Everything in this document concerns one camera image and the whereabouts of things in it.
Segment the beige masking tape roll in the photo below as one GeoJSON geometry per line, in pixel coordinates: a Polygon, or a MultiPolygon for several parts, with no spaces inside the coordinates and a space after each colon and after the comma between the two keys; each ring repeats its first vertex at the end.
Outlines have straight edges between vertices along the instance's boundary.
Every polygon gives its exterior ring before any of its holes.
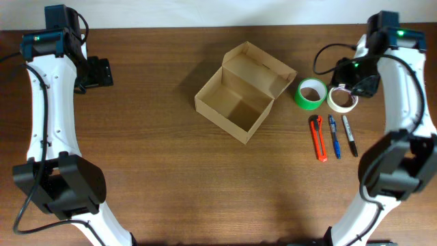
{"type": "Polygon", "coordinates": [[[341,84],[338,87],[331,87],[326,97],[328,106],[337,113],[348,113],[358,104],[358,96],[341,84]]]}

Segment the green tape roll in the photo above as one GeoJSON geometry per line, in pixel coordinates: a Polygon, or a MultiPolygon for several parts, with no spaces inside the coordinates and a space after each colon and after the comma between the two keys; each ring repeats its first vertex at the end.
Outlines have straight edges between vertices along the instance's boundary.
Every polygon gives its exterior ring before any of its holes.
{"type": "Polygon", "coordinates": [[[299,83],[294,100],[301,109],[312,111],[324,102],[327,93],[325,83],[316,78],[307,78],[299,83]]]}

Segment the orange utility knife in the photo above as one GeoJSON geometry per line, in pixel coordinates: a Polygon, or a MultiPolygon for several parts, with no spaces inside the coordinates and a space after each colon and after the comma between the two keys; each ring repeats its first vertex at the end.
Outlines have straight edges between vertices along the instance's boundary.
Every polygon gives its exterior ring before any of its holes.
{"type": "Polygon", "coordinates": [[[327,162],[328,159],[322,134],[322,116],[312,115],[309,118],[309,126],[311,129],[311,135],[313,138],[317,159],[321,162],[327,162]]]}

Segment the brown cardboard box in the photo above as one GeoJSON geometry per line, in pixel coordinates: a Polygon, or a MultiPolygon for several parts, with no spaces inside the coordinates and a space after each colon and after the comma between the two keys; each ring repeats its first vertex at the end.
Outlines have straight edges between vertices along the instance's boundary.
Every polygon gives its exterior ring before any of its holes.
{"type": "Polygon", "coordinates": [[[243,144],[267,118],[297,72],[250,42],[227,52],[195,95],[195,110],[243,144]]]}

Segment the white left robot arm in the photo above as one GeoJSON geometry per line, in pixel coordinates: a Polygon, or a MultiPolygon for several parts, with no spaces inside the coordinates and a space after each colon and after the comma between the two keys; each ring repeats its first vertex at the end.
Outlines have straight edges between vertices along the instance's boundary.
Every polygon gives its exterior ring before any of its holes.
{"type": "Polygon", "coordinates": [[[44,9],[43,31],[23,36],[20,54],[31,81],[32,129],[25,164],[13,168],[16,186],[59,225],[72,224],[94,245],[135,245],[111,212],[102,170],[82,157],[76,139],[74,95],[113,84],[107,59],[87,55],[89,27],[74,9],[44,9]]]}

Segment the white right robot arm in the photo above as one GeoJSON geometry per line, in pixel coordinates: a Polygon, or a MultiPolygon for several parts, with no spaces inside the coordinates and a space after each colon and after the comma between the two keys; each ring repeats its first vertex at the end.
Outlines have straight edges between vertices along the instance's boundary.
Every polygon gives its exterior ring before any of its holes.
{"type": "Polygon", "coordinates": [[[362,155],[358,193],[326,231],[324,245],[366,245],[388,213],[436,174],[436,127],[423,81],[424,33],[402,28],[397,12],[381,11],[369,17],[354,50],[352,59],[340,59],[331,68],[331,84],[366,98],[382,86],[384,137],[362,155]]]}

